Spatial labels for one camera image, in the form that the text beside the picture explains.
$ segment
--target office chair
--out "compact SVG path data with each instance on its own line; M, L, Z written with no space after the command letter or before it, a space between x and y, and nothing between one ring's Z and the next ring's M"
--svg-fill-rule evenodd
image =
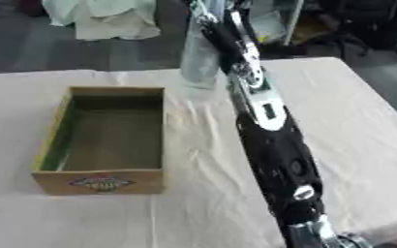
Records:
M351 35L351 26L374 25L390 20L397 7L397 0L319 0L319 4L324 12L340 21L338 28L331 33L312 38L302 46L334 43L340 50L340 57L345 60L346 45L361 47L361 56L369 51L363 41Z

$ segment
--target wooden box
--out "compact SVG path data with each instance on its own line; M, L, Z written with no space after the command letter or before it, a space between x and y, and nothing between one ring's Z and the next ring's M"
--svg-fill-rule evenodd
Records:
M71 87L32 175L49 194L163 190L164 89Z

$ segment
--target table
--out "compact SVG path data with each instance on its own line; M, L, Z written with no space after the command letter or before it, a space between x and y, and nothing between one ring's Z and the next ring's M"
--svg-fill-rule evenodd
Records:
M397 112L335 58L263 63L318 161L338 232L397 239ZM227 93L187 101L177 70L0 75L0 247L270 248L282 238ZM69 85L164 85L167 189L158 196L45 195L30 176Z

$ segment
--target gray carpet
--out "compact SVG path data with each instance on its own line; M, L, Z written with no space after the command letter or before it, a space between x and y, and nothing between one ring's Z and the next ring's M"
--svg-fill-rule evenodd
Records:
M18 13L0 16L0 73L93 69L130 71L177 68L184 45L186 12L165 1L157 16L162 35L144 41L75 40L74 27L53 27L46 16ZM332 56L332 47L312 47L312 56ZM397 55L372 51L358 57L349 50L348 64L397 109Z
M0 73L93 69L148 70L179 66L186 12L175 2L160 5L162 35L143 41L75 40L70 27L49 25L47 16L0 16Z

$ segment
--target white cloth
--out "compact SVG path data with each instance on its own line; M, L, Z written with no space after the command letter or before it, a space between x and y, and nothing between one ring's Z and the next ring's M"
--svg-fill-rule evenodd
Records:
M397 112L341 61L264 62L319 162L337 231L397 238ZM272 248L282 238L253 178L220 77L207 102L178 70L0 75L0 247ZM45 195L30 176L69 85L167 88L167 189L157 196Z
M79 40L119 37L126 40L160 35L154 21L156 0L44 0L51 24L76 24Z

